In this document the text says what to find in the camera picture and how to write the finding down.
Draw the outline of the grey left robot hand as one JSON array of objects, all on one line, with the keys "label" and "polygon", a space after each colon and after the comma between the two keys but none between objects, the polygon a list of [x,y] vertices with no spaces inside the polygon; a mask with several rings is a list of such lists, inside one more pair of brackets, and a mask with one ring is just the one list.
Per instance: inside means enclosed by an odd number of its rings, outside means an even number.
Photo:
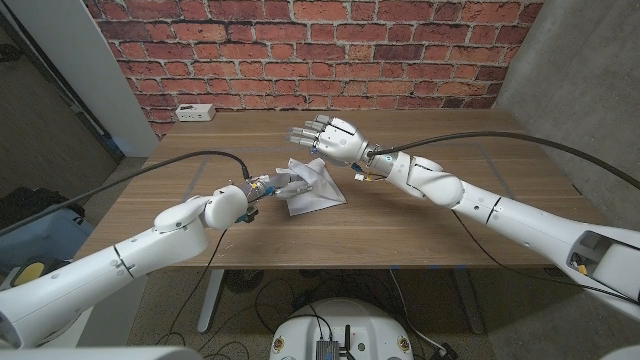
[{"label": "grey left robot hand", "polygon": [[272,173],[251,178],[239,188],[249,202],[255,202],[269,196],[292,198],[310,192],[313,186],[294,173]]}]

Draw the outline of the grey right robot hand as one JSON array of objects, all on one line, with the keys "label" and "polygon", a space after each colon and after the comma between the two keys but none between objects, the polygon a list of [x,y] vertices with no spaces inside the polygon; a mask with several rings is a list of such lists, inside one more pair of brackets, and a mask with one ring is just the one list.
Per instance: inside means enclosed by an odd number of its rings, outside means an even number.
[{"label": "grey right robot hand", "polygon": [[317,156],[336,165],[347,166],[367,159],[367,138],[351,123],[340,118],[317,115],[303,127],[292,127],[286,139],[311,148]]}]

